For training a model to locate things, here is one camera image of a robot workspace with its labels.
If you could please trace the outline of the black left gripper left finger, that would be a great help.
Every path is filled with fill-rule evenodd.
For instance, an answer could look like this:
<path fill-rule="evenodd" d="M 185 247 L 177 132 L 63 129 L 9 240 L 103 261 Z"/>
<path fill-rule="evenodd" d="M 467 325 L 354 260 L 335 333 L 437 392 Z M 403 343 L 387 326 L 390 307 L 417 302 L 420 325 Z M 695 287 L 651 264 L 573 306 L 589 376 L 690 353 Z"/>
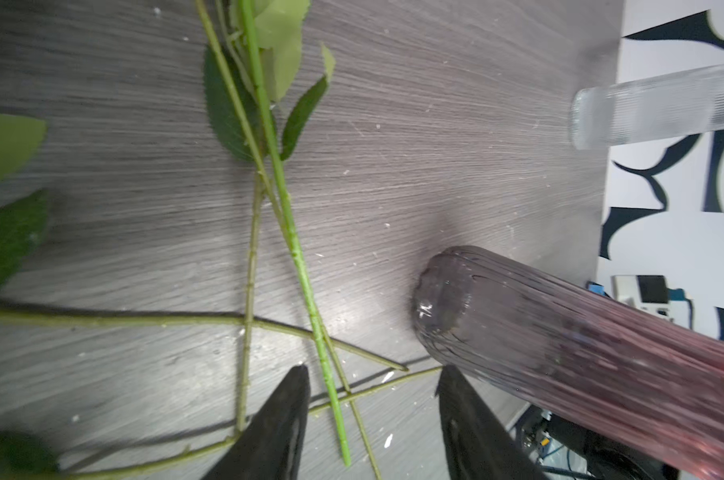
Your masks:
<path fill-rule="evenodd" d="M 292 367 L 250 425 L 207 472 L 207 479 L 296 479 L 311 388 L 304 365 Z"/>

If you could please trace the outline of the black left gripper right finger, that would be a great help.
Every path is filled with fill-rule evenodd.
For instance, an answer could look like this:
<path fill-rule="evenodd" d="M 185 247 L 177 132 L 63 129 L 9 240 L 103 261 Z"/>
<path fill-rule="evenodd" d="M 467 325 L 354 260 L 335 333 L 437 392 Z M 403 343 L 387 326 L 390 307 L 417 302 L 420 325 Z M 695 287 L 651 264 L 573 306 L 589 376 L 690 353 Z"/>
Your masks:
<path fill-rule="evenodd" d="M 437 395 L 446 460 L 452 479 L 545 477 L 543 471 L 514 443 L 456 366 L 442 368 Z"/>

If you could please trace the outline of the dark maroon glass vase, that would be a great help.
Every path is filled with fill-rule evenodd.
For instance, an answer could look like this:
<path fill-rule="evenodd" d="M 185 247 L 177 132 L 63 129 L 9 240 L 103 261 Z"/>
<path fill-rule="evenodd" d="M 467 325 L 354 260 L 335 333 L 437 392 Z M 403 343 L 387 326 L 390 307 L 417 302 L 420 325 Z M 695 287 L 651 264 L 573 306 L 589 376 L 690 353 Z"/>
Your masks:
<path fill-rule="evenodd" d="M 724 342 L 479 247 L 413 294 L 429 354 L 701 479 L 724 479 Z"/>

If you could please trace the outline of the white and peach rosebud stem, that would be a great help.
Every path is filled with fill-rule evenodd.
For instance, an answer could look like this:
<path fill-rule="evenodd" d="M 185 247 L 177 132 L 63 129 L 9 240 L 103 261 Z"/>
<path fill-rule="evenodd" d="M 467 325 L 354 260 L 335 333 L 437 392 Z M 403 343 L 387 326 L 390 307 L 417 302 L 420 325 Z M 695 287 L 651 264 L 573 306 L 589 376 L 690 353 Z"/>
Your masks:
<path fill-rule="evenodd" d="M 40 154 L 0 200 L 48 187 L 42 247 L 3 290 L 21 304 L 169 312 L 244 307 L 252 174 L 187 122 L 120 114 L 54 117 Z M 317 303 L 331 333 L 415 368 L 407 325 L 417 185 L 376 150 L 381 133 L 314 120 L 288 184 Z M 242 331 L 233 325 L 50 327 L 0 323 L 0 430 L 35 434 L 66 467 L 109 469 L 223 439 L 235 416 Z M 309 419 L 307 479 L 442 479 L 435 376 L 399 383 L 343 354 L 349 381 L 389 386 L 346 425 L 345 468 L 329 412 Z"/>

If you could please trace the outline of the orange pink blue rosebud stem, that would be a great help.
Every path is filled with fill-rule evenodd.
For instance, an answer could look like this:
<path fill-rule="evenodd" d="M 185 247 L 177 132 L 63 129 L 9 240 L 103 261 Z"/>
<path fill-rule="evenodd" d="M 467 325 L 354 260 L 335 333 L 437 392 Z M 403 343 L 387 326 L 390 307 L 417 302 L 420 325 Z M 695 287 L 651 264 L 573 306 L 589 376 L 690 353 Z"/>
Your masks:
<path fill-rule="evenodd" d="M 203 65 L 206 111 L 219 143 L 255 168 L 250 246 L 256 248 L 264 201 L 271 208 L 295 268 L 310 322 L 310 338 L 343 464 L 353 463 L 343 407 L 337 391 L 345 373 L 316 301 L 308 264 L 298 234 L 286 163 L 334 80 L 336 59 L 322 45 L 323 73 L 297 100 L 283 124 L 275 112 L 303 66 L 304 24 L 308 1 L 197 1 L 194 4 L 207 40 Z"/>

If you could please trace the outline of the clear glass vase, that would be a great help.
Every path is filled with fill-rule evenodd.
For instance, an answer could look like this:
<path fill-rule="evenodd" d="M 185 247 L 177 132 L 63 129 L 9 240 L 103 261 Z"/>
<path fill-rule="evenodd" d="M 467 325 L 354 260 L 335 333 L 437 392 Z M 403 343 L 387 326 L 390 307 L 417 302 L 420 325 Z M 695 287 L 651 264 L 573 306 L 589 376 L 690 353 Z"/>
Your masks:
<path fill-rule="evenodd" d="M 578 150 L 724 129 L 724 64 L 580 90 L 570 136 Z"/>

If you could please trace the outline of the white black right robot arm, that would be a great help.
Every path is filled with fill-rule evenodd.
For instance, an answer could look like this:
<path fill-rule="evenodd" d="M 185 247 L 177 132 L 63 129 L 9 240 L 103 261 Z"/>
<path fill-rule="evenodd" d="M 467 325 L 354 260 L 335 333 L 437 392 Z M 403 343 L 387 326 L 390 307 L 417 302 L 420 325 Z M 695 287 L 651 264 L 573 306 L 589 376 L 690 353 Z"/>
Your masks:
<path fill-rule="evenodd" d="M 680 471 L 620 442 L 531 405 L 510 434 L 550 479 L 674 480 Z"/>

